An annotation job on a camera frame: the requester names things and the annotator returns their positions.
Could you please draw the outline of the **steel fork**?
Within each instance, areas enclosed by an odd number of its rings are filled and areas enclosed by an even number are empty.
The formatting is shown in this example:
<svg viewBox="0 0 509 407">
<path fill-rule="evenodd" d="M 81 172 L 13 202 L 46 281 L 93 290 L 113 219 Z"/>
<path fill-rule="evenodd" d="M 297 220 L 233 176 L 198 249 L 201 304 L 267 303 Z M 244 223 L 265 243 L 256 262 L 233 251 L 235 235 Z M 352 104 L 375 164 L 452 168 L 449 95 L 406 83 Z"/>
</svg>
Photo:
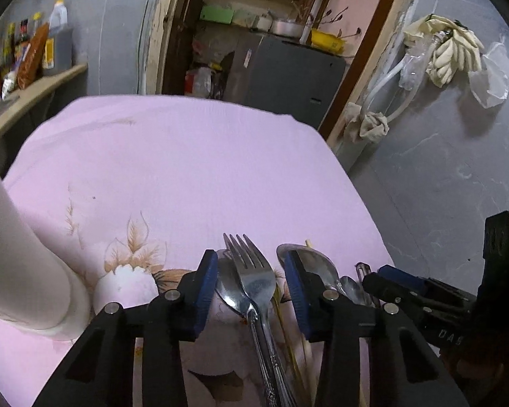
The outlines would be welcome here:
<svg viewBox="0 0 509 407">
<path fill-rule="evenodd" d="M 277 287 L 275 272 L 269 261 L 246 234 L 233 236 L 225 233 L 223 239 L 231 253 L 243 291 L 256 306 L 266 342 L 271 374 L 277 386 L 279 405 L 297 406 L 269 324 L 269 308 Z"/>
</svg>

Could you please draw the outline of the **steel spoon left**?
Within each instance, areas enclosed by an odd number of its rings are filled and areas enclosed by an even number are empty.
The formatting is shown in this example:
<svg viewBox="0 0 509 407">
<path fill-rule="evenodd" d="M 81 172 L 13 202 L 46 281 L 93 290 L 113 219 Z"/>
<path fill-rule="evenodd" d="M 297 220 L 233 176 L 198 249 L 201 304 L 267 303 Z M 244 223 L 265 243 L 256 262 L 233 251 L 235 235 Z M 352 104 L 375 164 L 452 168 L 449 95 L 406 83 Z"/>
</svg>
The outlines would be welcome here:
<svg viewBox="0 0 509 407">
<path fill-rule="evenodd" d="M 244 320 L 247 321 L 253 337 L 254 348 L 256 349 L 264 384 L 266 405 L 277 407 L 279 406 L 277 384 L 270 367 L 266 337 L 262 330 L 258 309 L 243 291 L 235 264 L 229 252 L 227 250 L 219 250 L 217 254 L 219 263 L 219 275 L 216 285 L 217 293 L 226 305 L 243 316 Z"/>
</svg>

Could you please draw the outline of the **steel spoon right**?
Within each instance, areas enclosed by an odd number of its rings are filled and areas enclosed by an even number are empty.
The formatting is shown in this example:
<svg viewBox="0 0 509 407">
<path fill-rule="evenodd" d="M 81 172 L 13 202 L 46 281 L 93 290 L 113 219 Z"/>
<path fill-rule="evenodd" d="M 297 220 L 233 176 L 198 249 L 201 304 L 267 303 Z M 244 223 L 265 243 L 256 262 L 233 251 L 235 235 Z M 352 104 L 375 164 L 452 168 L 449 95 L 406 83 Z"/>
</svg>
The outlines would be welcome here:
<svg viewBox="0 0 509 407">
<path fill-rule="evenodd" d="M 332 261 L 324 254 L 309 246 L 282 244 L 277 247 L 279 263 L 284 267 L 286 254 L 296 252 L 303 264 L 304 269 L 320 277 L 327 289 L 333 289 L 345 295 L 337 269 Z"/>
</svg>

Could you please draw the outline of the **pink floral tablecloth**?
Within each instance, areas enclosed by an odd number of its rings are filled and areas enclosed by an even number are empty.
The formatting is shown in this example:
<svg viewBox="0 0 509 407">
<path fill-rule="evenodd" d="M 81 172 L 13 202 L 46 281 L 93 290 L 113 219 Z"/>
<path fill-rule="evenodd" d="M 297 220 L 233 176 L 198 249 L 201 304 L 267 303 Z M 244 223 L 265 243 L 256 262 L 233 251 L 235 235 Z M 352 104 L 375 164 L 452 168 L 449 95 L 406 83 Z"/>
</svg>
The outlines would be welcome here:
<svg viewBox="0 0 509 407">
<path fill-rule="evenodd" d="M 93 306 L 149 302 L 154 272 L 193 270 L 226 233 L 273 267 L 309 241 L 346 275 L 391 261 L 321 135 L 286 115 L 192 97 L 83 97 L 25 141 L 2 185 Z M 71 343 L 0 319 L 0 393 L 29 406 Z"/>
</svg>

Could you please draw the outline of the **white utensil holder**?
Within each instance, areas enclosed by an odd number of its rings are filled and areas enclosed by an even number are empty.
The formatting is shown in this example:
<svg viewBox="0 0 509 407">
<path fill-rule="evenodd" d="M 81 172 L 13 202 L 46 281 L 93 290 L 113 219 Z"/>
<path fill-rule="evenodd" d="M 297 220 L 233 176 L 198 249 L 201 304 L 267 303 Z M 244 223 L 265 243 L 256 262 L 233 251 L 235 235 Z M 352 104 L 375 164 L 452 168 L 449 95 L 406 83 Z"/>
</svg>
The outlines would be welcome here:
<svg viewBox="0 0 509 407">
<path fill-rule="evenodd" d="M 73 340 L 90 317 L 85 285 L 21 219 L 0 178 L 0 319 L 28 333 Z"/>
</svg>

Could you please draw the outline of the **beige rag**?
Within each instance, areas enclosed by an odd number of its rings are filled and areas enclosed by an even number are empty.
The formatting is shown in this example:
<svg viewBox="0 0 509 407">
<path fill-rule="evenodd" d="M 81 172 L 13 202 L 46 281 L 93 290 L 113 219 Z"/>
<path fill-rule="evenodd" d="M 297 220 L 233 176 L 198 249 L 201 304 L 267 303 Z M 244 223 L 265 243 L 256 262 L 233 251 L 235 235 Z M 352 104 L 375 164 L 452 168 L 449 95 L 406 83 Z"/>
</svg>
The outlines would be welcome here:
<svg viewBox="0 0 509 407">
<path fill-rule="evenodd" d="M 390 131 L 387 118 L 381 113 L 363 113 L 355 103 L 347 103 L 344 113 L 344 137 L 349 141 L 378 142 Z"/>
</svg>

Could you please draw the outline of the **clear plastic bag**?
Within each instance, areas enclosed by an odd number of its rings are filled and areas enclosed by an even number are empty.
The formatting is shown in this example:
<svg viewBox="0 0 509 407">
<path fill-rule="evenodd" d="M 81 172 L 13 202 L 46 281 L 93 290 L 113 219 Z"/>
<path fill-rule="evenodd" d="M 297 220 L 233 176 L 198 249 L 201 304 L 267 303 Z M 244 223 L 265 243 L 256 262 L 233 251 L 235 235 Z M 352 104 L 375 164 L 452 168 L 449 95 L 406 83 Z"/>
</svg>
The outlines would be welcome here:
<svg viewBox="0 0 509 407">
<path fill-rule="evenodd" d="M 504 42 L 493 42 L 482 55 L 482 69 L 469 72 L 473 97 L 483 109 L 503 104 L 509 96 L 509 56 Z"/>
</svg>

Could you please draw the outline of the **grey cabinet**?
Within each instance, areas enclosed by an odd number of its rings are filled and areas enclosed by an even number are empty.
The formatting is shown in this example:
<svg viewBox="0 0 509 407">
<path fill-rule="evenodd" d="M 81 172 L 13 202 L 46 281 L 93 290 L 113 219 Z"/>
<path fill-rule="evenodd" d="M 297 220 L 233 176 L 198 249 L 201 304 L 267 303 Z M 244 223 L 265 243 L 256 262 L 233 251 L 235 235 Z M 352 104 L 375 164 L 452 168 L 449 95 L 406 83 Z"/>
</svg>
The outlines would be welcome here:
<svg viewBox="0 0 509 407">
<path fill-rule="evenodd" d="M 345 74 L 331 53 L 282 37 L 247 32 L 233 54 L 223 100 L 322 124 Z"/>
</svg>

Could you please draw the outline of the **cream rubber gloves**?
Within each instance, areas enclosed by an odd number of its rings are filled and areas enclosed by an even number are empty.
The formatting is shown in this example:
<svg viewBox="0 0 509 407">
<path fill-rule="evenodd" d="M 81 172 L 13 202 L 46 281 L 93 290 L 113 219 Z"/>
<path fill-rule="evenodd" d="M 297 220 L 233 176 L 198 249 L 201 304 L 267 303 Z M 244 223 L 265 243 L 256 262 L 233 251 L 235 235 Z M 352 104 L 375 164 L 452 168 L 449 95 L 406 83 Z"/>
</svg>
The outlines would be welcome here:
<svg viewBox="0 0 509 407">
<path fill-rule="evenodd" d="M 435 14 L 419 18 L 404 30 L 406 46 L 429 40 L 426 73 L 435 86 L 448 84 L 457 71 L 482 70 L 483 43 L 459 21 Z"/>
</svg>

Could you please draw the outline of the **white blue packet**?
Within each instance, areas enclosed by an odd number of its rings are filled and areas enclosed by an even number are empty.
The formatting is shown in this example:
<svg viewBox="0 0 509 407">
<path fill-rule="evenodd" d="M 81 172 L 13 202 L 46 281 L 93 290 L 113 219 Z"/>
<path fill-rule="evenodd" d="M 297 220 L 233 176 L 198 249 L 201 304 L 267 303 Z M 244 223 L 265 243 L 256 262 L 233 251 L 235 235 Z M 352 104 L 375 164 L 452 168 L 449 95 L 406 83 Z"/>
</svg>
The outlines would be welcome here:
<svg viewBox="0 0 509 407">
<path fill-rule="evenodd" d="M 11 70 L 7 75 L 3 78 L 2 88 L 1 88 L 1 99 L 7 99 L 11 93 L 15 90 L 16 87 L 16 78 L 17 78 L 17 70 Z"/>
</svg>

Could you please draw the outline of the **large oil jug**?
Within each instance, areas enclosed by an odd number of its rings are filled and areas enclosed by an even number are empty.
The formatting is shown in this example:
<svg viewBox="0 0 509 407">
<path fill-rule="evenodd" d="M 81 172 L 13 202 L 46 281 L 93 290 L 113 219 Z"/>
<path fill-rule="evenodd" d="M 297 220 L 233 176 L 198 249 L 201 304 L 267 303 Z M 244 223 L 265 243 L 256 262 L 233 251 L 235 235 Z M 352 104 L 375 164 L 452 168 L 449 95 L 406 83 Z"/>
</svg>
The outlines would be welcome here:
<svg viewBox="0 0 509 407">
<path fill-rule="evenodd" d="M 64 0 L 57 0 L 49 16 L 49 34 L 42 58 L 44 76 L 57 75 L 71 68 L 72 32 Z"/>
</svg>

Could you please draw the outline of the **metal pot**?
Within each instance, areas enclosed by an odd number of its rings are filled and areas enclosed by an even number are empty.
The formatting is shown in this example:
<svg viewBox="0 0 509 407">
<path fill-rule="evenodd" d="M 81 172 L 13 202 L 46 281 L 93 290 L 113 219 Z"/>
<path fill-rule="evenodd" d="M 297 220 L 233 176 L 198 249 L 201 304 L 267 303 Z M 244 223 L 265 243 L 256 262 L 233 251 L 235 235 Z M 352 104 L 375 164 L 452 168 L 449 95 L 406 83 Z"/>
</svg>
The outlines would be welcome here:
<svg viewBox="0 0 509 407">
<path fill-rule="evenodd" d="M 274 19 L 270 28 L 270 32 L 290 39 L 299 39 L 303 34 L 304 25 L 294 20 Z"/>
</svg>

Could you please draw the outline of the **brown door frame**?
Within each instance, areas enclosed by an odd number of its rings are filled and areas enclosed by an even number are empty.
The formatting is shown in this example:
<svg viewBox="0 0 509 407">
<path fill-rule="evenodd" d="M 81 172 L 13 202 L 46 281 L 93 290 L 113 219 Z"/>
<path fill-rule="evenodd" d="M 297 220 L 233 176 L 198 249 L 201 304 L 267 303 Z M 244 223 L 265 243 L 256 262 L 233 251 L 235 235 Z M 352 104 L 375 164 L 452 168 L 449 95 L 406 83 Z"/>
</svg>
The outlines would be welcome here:
<svg viewBox="0 0 509 407">
<path fill-rule="evenodd" d="M 400 15 L 403 15 L 411 3 L 412 0 L 379 0 L 352 65 L 319 127 L 320 135 L 332 151 L 337 149 L 343 136 L 346 104 L 358 101 L 371 81 L 383 52 L 394 34 L 400 30 L 398 27 Z"/>
</svg>

